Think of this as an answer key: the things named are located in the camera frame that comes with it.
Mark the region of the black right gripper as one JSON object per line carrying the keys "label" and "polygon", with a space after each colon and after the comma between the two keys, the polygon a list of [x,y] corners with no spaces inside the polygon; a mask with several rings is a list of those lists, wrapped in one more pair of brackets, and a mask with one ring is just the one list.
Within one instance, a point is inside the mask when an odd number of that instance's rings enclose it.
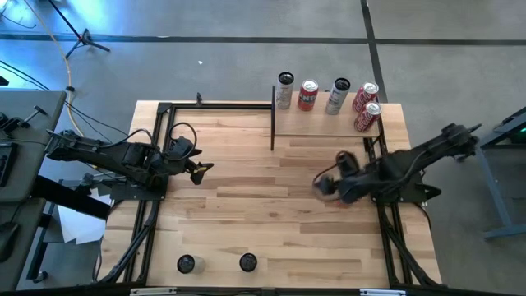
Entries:
{"label": "black right gripper", "polygon": [[312,190],[320,201],[340,200],[344,204],[352,204],[371,192],[371,174],[353,175],[341,178],[338,182],[329,174],[315,177]]}

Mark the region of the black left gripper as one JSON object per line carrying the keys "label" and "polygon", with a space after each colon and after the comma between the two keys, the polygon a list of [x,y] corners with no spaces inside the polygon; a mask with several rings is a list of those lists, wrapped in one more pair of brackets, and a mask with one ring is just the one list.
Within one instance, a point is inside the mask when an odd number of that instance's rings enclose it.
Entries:
{"label": "black left gripper", "polygon": [[178,155],[176,153],[164,152],[162,154],[162,173],[176,175],[179,173],[189,173],[190,179],[195,185],[200,185],[205,173],[214,167],[213,163],[197,164],[190,161],[190,158],[200,155],[201,149],[193,149],[190,152]]}

